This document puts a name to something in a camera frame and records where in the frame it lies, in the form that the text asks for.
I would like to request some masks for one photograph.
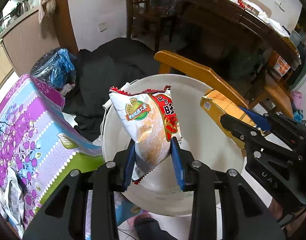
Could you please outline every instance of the bucket handle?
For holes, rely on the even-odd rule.
[[[132,81],[132,82],[126,82],[125,85],[123,87],[120,88],[120,90],[127,90],[129,88],[130,85],[132,85],[133,83],[135,83],[136,81],[138,81],[138,79]],[[111,99],[109,99],[108,101],[106,101],[106,103],[103,105],[104,108],[104,116],[103,116],[103,120],[101,122],[101,126],[100,126],[100,132],[101,132],[101,143],[102,143],[102,151],[104,151],[104,147],[103,147],[103,134],[104,134],[104,123],[106,120],[106,115],[109,111],[110,106],[112,106],[112,101]]]

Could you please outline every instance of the yellow cardboard box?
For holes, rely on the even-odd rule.
[[[231,138],[237,146],[241,149],[243,157],[246,157],[246,151],[244,149],[244,142],[240,139],[237,139],[232,135],[229,130],[226,130],[221,125],[221,116],[224,114],[229,114],[244,123],[247,123],[253,127],[256,127],[256,124],[250,119],[250,117],[240,109],[236,104],[229,100],[222,93],[217,90],[209,89],[204,96],[202,96],[200,106],[205,112],[213,119],[213,121],[221,128],[226,136]]]

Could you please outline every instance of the rice cracker package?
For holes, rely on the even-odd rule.
[[[128,94],[115,87],[110,99],[123,126],[135,141],[133,181],[141,179],[169,155],[170,140],[181,141],[179,121],[173,108],[171,87]]]

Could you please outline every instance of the tablecloth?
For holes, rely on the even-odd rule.
[[[24,188],[24,227],[73,169],[92,171],[104,163],[101,147],[80,136],[65,121],[65,98],[46,83],[25,74],[0,104],[0,187],[5,190],[11,167]],[[142,212],[115,193],[117,223]],[[90,238],[92,192],[85,238]]]

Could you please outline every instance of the wall socket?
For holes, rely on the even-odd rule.
[[[100,32],[103,32],[107,29],[106,27],[106,22],[102,22],[99,24],[99,27],[100,27]]]

